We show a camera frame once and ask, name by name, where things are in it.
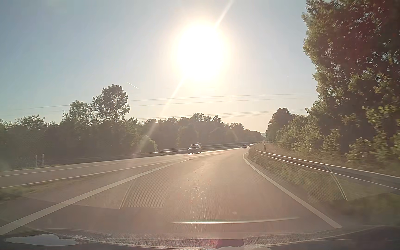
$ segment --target asphalt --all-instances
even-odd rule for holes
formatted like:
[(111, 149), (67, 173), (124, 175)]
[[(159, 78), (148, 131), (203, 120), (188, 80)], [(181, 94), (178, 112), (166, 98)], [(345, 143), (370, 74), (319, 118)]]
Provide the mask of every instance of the asphalt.
[(123, 237), (214, 236), (335, 228), (337, 219), (313, 210), (293, 187), (274, 185), (245, 154), (234, 149), (0, 172), (0, 188), (44, 184), (0, 202), (0, 234), (64, 228)]

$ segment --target grass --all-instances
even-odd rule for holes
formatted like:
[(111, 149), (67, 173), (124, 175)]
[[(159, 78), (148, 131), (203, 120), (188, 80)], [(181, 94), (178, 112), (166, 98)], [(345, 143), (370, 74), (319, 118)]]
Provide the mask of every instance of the grass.
[[(269, 153), (335, 165), (329, 162), (331, 159), (318, 161), (319, 156), (307, 157), (305, 154), (300, 155), (298, 152), (288, 152), (269, 145), (266, 144)], [(333, 208), (338, 213), (358, 218), (365, 224), (400, 225), (400, 196), (389, 193), (384, 187), (374, 184), (360, 185), (348, 178), (337, 178), (345, 199), (329, 173), (280, 162), (260, 155), (256, 149), (263, 149), (263, 145), (251, 148), (249, 158), (276, 177), (301, 187), (306, 191), (309, 203)]]

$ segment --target blue sky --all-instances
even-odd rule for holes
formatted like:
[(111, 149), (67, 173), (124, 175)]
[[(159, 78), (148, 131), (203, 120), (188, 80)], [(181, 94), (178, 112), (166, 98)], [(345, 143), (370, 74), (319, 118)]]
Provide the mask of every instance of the blue sky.
[[(219, 75), (186, 80), (172, 101), (185, 104), (134, 101), (173, 95), (182, 78), (174, 60), (177, 39), (191, 25), (214, 24), (228, 3), (0, 1), (0, 117), (39, 114), (59, 121), (67, 107), (30, 108), (91, 102), (111, 84), (125, 88), (129, 116), (137, 118), (217, 113), (264, 132), (272, 112), (252, 112), (286, 107), (305, 114), (317, 99), (314, 65), (302, 48), (305, 0), (234, 1), (218, 27), (228, 52)], [(181, 99), (236, 95), (245, 97)]]

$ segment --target metal guardrail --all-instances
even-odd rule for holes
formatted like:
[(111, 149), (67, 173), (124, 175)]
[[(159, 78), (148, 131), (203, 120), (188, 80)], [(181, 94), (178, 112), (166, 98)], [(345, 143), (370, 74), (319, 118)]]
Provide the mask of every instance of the metal guardrail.
[(267, 153), (263, 151), (256, 150), (260, 155), (281, 161), (299, 165), (302, 167), (312, 168), (319, 171), (324, 171), (332, 175), (341, 176), (345, 178), (350, 178), (359, 184), (375, 184), (380, 185), (384, 188), (390, 189), (394, 194), (400, 195), (400, 177), (386, 175), (382, 173), (374, 173), (360, 169), (351, 169), (347, 167), (335, 166), (320, 162), (312, 162), (297, 158), (292, 158), (288, 156)]

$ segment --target car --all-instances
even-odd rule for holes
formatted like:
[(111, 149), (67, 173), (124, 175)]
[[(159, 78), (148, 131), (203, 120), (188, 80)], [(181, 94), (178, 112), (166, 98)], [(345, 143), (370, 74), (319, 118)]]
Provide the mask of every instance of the car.
[(201, 153), (202, 149), (201, 146), (198, 144), (192, 144), (189, 146), (189, 148), (187, 149), (187, 154), (190, 153)]

